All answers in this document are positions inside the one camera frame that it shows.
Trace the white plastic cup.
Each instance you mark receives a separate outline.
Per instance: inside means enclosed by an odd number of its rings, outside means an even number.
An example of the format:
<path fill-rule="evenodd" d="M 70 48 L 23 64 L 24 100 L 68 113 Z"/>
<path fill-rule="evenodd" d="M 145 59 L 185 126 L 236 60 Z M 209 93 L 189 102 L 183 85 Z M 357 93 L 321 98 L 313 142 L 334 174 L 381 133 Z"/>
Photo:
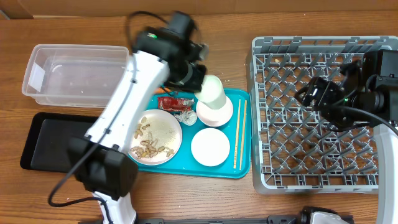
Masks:
<path fill-rule="evenodd" d="M 196 98 L 212 110 L 221 109 L 226 104 L 226 95 L 221 80 L 215 75 L 205 75 L 201 91 Z"/>

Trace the wooden chopstick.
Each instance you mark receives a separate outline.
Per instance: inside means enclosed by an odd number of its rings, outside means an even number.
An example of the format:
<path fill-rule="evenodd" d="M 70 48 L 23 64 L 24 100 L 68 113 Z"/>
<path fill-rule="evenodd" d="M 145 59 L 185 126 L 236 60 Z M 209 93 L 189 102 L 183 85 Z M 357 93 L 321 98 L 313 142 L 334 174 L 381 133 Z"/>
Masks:
<path fill-rule="evenodd" d="M 238 101 L 238 113 L 237 113 L 237 122 L 236 122 L 236 139 L 235 139 L 235 145 L 234 145 L 233 169 L 236 169 L 236 166 L 237 166 L 240 114 L 241 114 L 241 99 L 239 99 L 239 101 Z"/>
<path fill-rule="evenodd" d="M 241 135 L 240 158 L 239 158 L 239 170 L 242 170 L 242 166 L 243 166 L 243 151 L 244 151 L 244 137 L 245 137 L 245 129 L 246 129 L 247 103 L 248 103 L 247 100 L 245 100 L 244 113 L 243 113 L 243 127 L 242 127 L 242 135 Z"/>

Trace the teal plastic tray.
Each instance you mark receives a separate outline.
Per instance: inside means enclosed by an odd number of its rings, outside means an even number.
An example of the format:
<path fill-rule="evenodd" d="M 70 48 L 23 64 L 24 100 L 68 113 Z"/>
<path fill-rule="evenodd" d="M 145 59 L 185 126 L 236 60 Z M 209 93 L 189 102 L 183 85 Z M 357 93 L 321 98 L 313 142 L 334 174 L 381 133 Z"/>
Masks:
<path fill-rule="evenodd" d="M 227 88 L 225 89 L 226 96 L 230 98 L 234 106 L 234 112 L 231 119 L 218 129 L 222 131 L 229 139 L 230 152 L 228 158 L 220 165 L 215 167 L 207 167 L 198 163 L 191 152 L 191 142 L 194 135 L 207 128 L 207 126 L 201 121 L 196 121 L 193 126 L 187 126 L 180 123 L 182 128 L 182 144 L 176 155 L 169 161 L 156 166 L 147 166 L 140 164 L 133 160 L 139 167 L 140 171 L 146 172 L 158 172 L 165 174 L 178 174 L 178 175 L 194 175 L 203 177 L 220 177 L 229 179 L 240 179 L 244 177 L 251 167 L 251 140 L 252 140 L 252 124 L 251 124 L 251 104 L 249 102 L 249 94 L 243 90 Z M 160 95 L 152 96 L 147 110 L 158 110 L 158 97 Z M 236 139 L 236 122 L 238 113 L 238 101 L 241 99 L 241 114 L 240 114 L 240 125 L 239 125 L 239 142 L 238 142 L 238 156 L 237 166 L 233 169 L 234 162 L 234 145 Z M 243 127 L 243 113 L 244 113 L 244 102 L 247 100 L 247 116 L 246 116 L 246 129 L 244 137 L 244 151 L 243 151 L 243 166 L 242 170 L 239 170 L 239 158 L 241 148 L 241 135 Z"/>

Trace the red snack wrapper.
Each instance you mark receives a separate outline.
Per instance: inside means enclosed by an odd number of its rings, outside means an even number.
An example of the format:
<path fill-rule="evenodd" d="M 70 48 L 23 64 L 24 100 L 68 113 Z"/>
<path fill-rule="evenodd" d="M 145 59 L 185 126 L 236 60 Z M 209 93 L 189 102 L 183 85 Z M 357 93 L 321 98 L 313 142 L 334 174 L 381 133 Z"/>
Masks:
<path fill-rule="evenodd" d="M 158 97 L 158 108 L 169 112 L 184 112 L 192 109 L 195 101 L 189 98 Z"/>

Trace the black tray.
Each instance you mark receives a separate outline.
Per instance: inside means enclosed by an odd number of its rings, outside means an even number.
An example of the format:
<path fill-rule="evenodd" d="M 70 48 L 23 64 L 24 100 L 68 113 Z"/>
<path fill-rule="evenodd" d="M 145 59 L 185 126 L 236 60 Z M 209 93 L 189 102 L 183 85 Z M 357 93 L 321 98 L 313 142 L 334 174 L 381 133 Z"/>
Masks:
<path fill-rule="evenodd" d="M 39 112 L 32 123 L 21 155 L 25 170 L 67 173 L 72 167 L 67 154 L 70 138 L 83 137 L 95 116 Z"/>

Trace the white bowl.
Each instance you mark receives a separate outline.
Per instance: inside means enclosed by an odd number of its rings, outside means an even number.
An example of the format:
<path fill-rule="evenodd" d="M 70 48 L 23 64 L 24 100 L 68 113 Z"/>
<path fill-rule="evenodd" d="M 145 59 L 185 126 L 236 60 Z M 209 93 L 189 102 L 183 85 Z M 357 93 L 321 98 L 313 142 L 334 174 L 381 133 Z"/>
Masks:
<path fill-rule="evenodd" d="M 202 129 L 192 139 L 191 152 L 195 160 L 201 165 L 218 166 L 229 156 L 229 139 L 219 129 Z"/>

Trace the clear plastic bin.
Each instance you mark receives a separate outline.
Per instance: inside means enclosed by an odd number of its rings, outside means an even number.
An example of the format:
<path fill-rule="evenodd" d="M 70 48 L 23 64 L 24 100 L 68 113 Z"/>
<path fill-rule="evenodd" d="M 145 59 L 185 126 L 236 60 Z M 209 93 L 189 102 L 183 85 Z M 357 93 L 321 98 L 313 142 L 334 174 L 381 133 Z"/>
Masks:
<path fill-rule="evenodd" d="M 22 94 L 40 105 L 104 108 L 128 59 L 122 46 L 39 44 L 27 63 Z"/>

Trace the pink plate with peanuts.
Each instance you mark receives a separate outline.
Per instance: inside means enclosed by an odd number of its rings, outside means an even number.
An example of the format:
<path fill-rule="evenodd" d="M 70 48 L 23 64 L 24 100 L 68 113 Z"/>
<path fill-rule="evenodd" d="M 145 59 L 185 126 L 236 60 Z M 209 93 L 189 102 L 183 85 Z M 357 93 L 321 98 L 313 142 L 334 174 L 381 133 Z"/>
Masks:
<path fill-rule="evenodd" d="M 143 112 L 132 136 L 130 157 L 147 166 L 171 160 L 182 144 L 182 128 L 177 119 L 162 110 Z"/>

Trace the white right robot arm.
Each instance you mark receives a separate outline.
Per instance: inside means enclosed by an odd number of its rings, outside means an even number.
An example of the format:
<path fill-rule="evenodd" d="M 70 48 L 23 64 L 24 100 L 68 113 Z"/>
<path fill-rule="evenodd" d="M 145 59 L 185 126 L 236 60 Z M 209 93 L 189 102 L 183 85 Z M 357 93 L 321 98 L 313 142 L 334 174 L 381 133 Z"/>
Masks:
<path fill-rule="evenodd" d="M 397 223 L 397 51 L 366 52 L 362 59 L 342 64 L 337 84 L 312 78 L 295 94 L 334 127 L 334 132 L 368 126 L 379 156 L 377 223 Z"/>

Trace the grey dishwasher rack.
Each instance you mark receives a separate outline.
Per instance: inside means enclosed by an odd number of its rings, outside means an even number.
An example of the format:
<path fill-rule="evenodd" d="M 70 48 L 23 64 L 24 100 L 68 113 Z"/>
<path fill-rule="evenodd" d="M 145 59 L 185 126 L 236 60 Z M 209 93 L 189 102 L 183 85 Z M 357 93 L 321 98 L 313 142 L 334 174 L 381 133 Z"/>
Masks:
<path fill-rule="evenodd" d="M 295 92 L 313 77 L 340 83 L 342 64 L 397 48 L 394 36 L 256 37 L 246 60 L 252 116 L 252 181 L 260 194 L 377 192 L 371 128 L 343 133 L 303 107 Z"/>

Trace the orange carrot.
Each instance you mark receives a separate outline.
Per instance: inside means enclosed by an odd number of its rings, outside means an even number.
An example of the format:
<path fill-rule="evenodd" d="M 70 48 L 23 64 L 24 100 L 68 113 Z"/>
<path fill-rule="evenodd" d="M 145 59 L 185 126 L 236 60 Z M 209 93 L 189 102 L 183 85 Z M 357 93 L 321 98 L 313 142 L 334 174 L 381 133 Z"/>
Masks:
<path fill-rule="evenodd" d="M 164 93 L 170 93 L 171 90 L 168 88 L 157 88 L 154 92 L 155 95 L 159 95 L 159 94 L 164 94 Z"/>

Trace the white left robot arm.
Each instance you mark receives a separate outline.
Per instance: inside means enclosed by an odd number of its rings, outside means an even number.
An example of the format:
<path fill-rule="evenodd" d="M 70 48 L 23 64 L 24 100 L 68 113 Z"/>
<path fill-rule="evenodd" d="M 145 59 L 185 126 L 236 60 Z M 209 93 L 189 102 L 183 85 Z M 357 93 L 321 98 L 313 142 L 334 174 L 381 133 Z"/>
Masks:
<path fill-rule="evenodd" d="M 82 138 L 68 146 L 74 175 L 99 203 L 103 223 L 135 223 L 130 189 L 138 171 L 128 152 L 139 119 L 155 89 L 198 92 L 206 72 L 197 61 L 208 55 L 206 44 L 171 44 L 155 39 L 132 52 L 124 75 L 98 119 Z"/>

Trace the pink bowl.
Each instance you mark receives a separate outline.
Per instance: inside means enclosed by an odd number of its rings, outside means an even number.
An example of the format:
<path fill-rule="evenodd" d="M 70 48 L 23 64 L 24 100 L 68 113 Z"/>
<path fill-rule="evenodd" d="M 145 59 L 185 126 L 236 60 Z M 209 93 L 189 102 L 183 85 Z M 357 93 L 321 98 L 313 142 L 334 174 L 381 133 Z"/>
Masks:
<path fill-rule="evenodd" d="M 226 97 L 225 105 L 218 110 L 209 108 L 201 101 L 198 101 L 196 106 L 198 119 L 210 127 L 220 127 L 226 124 L 231 119 L 233 111 L 233 104 L 229 97 Z"/>

